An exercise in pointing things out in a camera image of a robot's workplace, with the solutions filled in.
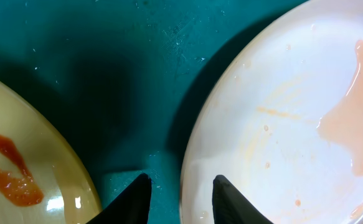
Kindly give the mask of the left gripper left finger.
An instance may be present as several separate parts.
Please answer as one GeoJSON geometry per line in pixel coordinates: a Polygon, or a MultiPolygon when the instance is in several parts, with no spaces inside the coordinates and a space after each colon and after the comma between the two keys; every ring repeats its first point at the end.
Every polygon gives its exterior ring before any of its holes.
{"type": "Polygon", "coordinates": [[[147,224],[152,180],[142,173],[87,224],[147,224]]]}

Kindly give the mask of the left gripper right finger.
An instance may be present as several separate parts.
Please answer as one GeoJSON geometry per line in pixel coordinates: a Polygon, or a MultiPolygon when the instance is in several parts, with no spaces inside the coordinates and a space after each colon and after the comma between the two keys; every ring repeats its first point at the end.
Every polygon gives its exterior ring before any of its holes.
{"type": "Polygon", "coordinates": [[[224,175],[213,181],[212,208],[215,224],[272,224],[224,175]]]}

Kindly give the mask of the white plate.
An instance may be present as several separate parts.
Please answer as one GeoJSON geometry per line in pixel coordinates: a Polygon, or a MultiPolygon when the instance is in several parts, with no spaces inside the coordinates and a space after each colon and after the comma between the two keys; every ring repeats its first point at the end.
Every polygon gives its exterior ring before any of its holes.
{"type": "Polygon", "coordinates": [[[273,223],[363,223],[363,1],[308,1],[263,29],[207,98],[181,223],[216,223],[228,179],[273,223]]]}

